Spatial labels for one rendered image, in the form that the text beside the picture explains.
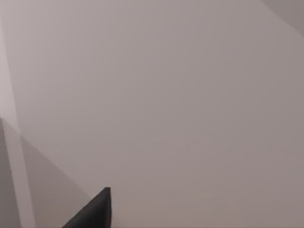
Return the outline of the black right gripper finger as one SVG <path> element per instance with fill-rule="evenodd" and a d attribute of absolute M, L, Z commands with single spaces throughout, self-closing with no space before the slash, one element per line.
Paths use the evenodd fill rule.
<path fill-rule="evenodd" d="M 105 187 L 62 228 L 111 228 L 111 188 Z"/>

